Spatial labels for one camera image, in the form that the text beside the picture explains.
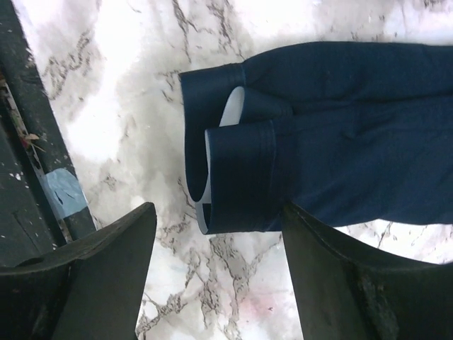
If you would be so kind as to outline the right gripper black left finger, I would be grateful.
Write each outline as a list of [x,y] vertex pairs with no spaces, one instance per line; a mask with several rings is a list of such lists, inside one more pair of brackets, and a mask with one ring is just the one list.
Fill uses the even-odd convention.
[[1,268],[2,339],[136,339],[156,234],[153,203]]

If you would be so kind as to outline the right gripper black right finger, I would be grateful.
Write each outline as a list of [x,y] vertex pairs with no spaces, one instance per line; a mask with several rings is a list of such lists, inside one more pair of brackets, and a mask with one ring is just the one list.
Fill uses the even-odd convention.
[[282,237],[305,339],[451,339],[452,265],[369,246],[296,205]]

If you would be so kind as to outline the navy orange underwear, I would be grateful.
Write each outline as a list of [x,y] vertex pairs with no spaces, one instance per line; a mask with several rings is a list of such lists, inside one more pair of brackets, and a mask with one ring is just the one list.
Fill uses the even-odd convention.
[[307,42],[180,75],[204,234],[452,222],[452,48]]

